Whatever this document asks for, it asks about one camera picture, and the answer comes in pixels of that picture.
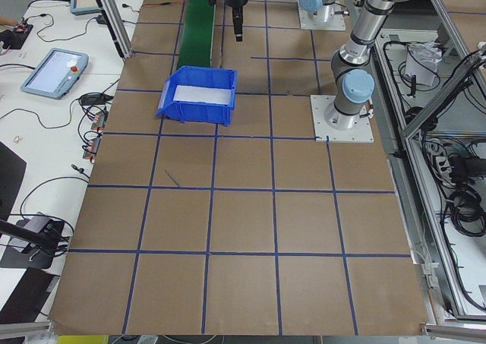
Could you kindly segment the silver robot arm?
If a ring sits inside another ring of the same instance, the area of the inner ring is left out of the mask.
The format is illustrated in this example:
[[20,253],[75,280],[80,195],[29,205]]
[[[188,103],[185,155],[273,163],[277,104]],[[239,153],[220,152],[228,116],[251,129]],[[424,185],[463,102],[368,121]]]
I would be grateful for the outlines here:
[[298,11],[301,27],[329,26],[332,22],[342,20],[347,11],[336,0],[298,0]]
[[368,64],[370,49],[397,2],[409,0],[365,0],[364,7],[350,33],[331,61],[337,95],[325,111],[326,123],[347,131],[360,119],[363,105],[374,91],[373,77],[362,68]]

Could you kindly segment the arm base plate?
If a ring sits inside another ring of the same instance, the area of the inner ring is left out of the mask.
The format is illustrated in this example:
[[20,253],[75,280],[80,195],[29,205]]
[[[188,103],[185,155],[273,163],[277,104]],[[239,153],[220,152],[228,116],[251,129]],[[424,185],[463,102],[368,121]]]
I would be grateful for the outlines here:
[[335,109],[334,95],[311,95],[314,139],[320,142],[374,142],[371,123],[365,106],[357,115],[342,115]]
[[300,28],[303,30],[344,31],[345,11],[338,4],[323,5],[315,12],[303,2],[298,2]]

